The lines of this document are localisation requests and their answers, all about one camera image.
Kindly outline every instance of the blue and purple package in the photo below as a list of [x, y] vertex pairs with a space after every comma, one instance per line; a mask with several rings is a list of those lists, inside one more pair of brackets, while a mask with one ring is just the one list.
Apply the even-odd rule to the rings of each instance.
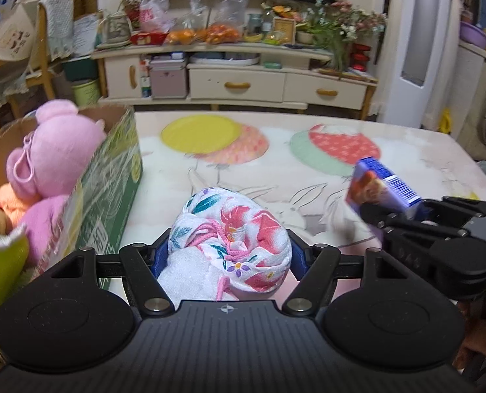
[[367, 157], [356, 163], [346, 201], [357, 214], [361, 204], [370, 202], [413, 218], [421, 198], [376, 158]]

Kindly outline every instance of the pink storage box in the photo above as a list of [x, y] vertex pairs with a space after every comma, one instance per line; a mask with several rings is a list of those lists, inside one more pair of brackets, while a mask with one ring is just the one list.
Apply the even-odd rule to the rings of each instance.
[[152, 99], [183, 98], [189, 94], [184, 59], [150, 62]]

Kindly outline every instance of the picture frame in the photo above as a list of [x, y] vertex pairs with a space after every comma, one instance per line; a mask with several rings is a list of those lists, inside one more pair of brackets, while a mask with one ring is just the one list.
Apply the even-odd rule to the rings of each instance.
[[296, 20], [295, 19], [279, 18], [278, 16], [276, 16], [272, 20], [272, 30], [284, 32], [287, 38], [289, 39], [288, 41], [289, 44], [294, 44], [296, 42]]

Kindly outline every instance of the purple flower print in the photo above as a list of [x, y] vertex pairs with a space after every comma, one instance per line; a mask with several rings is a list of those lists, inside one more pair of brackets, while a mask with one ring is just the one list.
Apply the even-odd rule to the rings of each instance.
[[245, 272], [248, 272], [250, 270], [250, 267], [248, 267], [247, 265], [242, 265], [241, 263], [236, 263], [235, 265], [230, 266], [227, 269], [227, 272], [234, 272], [234, 270], [236, 271], [236, 276], [238, 278], [241, 278], [241, 270], [245, 270]]

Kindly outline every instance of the metal screw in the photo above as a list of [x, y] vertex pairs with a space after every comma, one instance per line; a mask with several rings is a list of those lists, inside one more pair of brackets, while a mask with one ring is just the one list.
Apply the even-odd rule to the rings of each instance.
[[312, 307], [312, 303], [307, 299], [292, 299], [287, 303], [287, 307], [294, 312], [306, 312]]
[[144, 306], [152, 312], [162, 312], [170, 307], [170, 303], [166, 299], [153, 298], [145, 301]]

